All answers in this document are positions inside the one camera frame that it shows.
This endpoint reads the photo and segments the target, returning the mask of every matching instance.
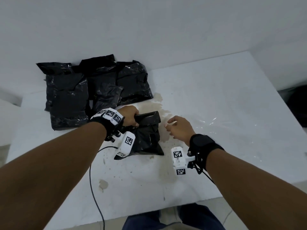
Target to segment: person's leg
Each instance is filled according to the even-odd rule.
[[[159,216],[159,211],[128,216],[122,230],[158,230],[165,228],[166,225],[160,223]]]
[[[179,206],[177,209],[183,224],[201,230],[225,230],[221,222],[206,206],[192,203]]]

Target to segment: hand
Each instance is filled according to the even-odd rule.
[[[122,116],[125,116],[123,126],[135,126],[139,124],[135,121],[134,115],[138,115],[139,111],[135,106],[124,106],[117,110]]]
[[[173,125],[165,124],[164,127],[167,131],[170,131],[170,135],[174,136],[174,139],[183,141],[188,147],[190,147],[190,138],[195,135],[195,132],[190,124],[185,118],[180,116],[174,116],[167,123],[175,122]]]

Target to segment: forearm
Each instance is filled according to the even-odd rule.
[[[88,123],[0,168],[0,229],[43,229],[83,177],[106,137]]]
[[[289,183],[220,149],[209,154],[206,169],[248,229],[307,225],[307,195]]]

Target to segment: floor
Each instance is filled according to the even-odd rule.
[[[5,164],[7,154],[10,146],[1,146],[0,147],[0,167]],[[307,193],[307,181],[299,182],[294,184],[297,188],[301,189]],[[219,221],[224,225],[226,230],[247,230],[247,227],[239,219],[235,212],[232,211],[228,203],[223,197],[214,198],[210,200],[200,201],[197,204],[207,206],[211,212],[219,219]],[[113,220],[106,220],[105,229],[106,230],[121,230],[122,226],[125,223],[127,217],[121,217]],[[170,224],[173,222],[179,222],[180,218],[178,217],[177,209],[175,207],[170,207],[161,210],[160,222],[164,224]],[[85,224],[73,228],[67,228],[70,230],[101,230],[103,229],[103,223],[96,222],[92,224]]]

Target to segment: person's right arm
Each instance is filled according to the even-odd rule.
[[[193,128],[185,118],[174,121],[167,131],[189,146]],[[220,149],[208,155],[206,169],[249,230],[307,228],[307,194],[293,185]]]

